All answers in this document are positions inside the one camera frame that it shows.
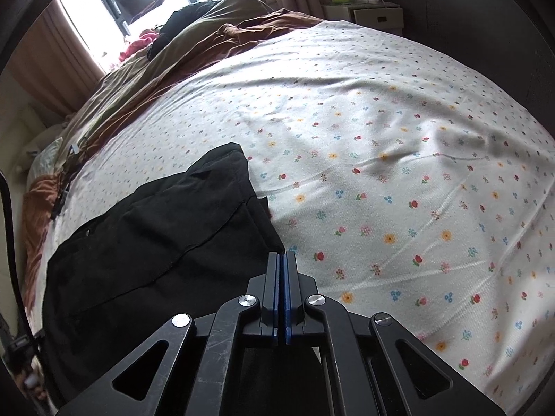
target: black mount frame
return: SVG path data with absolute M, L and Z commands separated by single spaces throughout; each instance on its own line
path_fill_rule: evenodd
M 266 274 L 217 313 L 176 315 L 58 414 L 231 414 L 243 350 L 295 346 L 319 347 L 335 416 L 504 415 L 389 314 L 318 294 L 292 252 L 271 253 Z

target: bed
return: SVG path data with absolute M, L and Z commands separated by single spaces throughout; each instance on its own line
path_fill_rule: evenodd
M 299 272 L 349 311 L 392 314 L 507 414 L 522 406 L 555 359 L 555 141 L 525 108 L 437 51 L 346 22 L 158 84 L 71 176 L 42 245 L 33 330 L 65 239 L 236 142 Z

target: brown bedspread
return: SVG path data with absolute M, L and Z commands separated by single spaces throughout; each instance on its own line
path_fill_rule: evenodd
M 27 250 L 24 304 L 34 304 L 35 282 L 41 263 L 42 245 L 57 195 L 66 189 L 79 170 L 112 137 L 135 121 L 157 98 L 177 83 L 206 69 L 224 58 L 233 57 L 260 42 L 279 37 L 296 29 L 317 25 L 322 20 L 281 9 L 272 14 L 247 20 L 237 26 L 225 24 L 217 32 L 195 45 L 174 66 L 152 80 L 120 110 L 83 138 L 79 153 L 68 156 L 57 175 L 38 178 L 24 197 L 22 211 L 23 239 Z

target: metal screw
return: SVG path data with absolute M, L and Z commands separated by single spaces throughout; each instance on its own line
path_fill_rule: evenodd
M 254 296 L 249 296 L 247 294 L 246 296 L 239 297 L 239 304 L 243 307 L 251 307 L 255 303 L 256 303 L 256 297 Z
M 374 321 L 376 321 L 376 324 L 385 327 L 391 325 L 391 316 L 387 313 L 378 313 L 374 316 Z
M 319 307 L 320 305 L 326 303 L 326 298 L 324 296 L 320 296 L 320 294 L 313 294 L 309 297 L 309 303 L 315 307 Z
M 171 318 L 171 323 L 176 327 L 185 327 L 189 325 L 191 318 L 187 314 L 176 314 Z

